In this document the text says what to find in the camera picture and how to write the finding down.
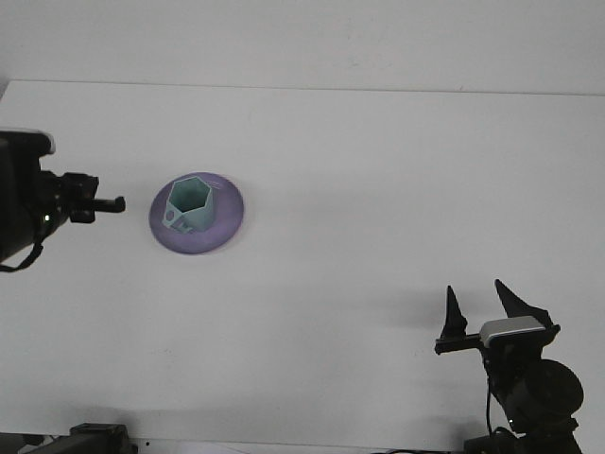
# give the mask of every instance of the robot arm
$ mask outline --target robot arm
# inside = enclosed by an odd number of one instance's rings
[[[96,200],[98,178],[82,173],[62,177],[41,170],[40,158],[54,152],[52,137],[39,131],[0,131],[0,263],[33,245],[17,267],[27,268],[42,252],[42,243],[67,219],[91,223],[95,211],[120,213],[123,197]]]
[[[578,423],[571,415],[584,393],[574,373],[557,361],[542,358],[543,348],[560,327],[548,312],[521,300],[499,280],[496,290],[507,319],[487,322],[478,334],[466,334],[466,319],[456,295],[447,291],[447,315],[435,351],[476,348],[483,357],[490,392],[502,406],[510,428],[525,434],[490,433],[469,440],[467,454],[580,454],[573,436]]]

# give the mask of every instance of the purple saucer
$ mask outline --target purple saucer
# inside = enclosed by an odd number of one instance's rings
[[[197,176],[212,186],[215,197],[215,221],[204,232],[182,234],[162,224],[172,184]],[[149,227],[155,238],[175,253],[207,253],[229,241],[244,218],[244,200],[233,183],[215,173],[196,172],[174,179],[155,196],[149,209]]]

